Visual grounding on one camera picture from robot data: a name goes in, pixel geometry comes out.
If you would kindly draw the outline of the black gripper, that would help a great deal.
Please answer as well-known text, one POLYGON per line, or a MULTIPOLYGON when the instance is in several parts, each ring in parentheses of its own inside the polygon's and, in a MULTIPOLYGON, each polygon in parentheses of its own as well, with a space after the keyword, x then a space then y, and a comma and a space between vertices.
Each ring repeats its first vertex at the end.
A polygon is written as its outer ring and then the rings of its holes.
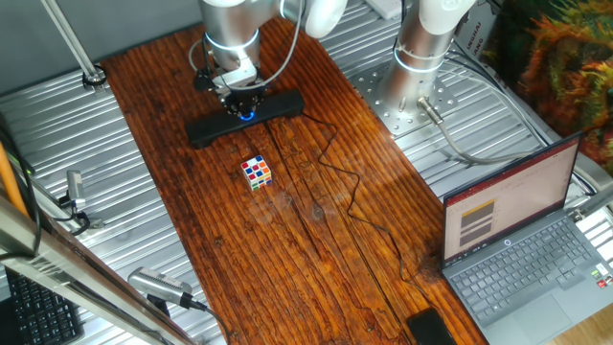
POLYGON ((227 91, 218 99, 228 114, 240 117, 242 109, 250 109, 256 113, 266 95, 265 86, 249 85, 247 90, 239 90, 238 86, 225 84, 227 91))

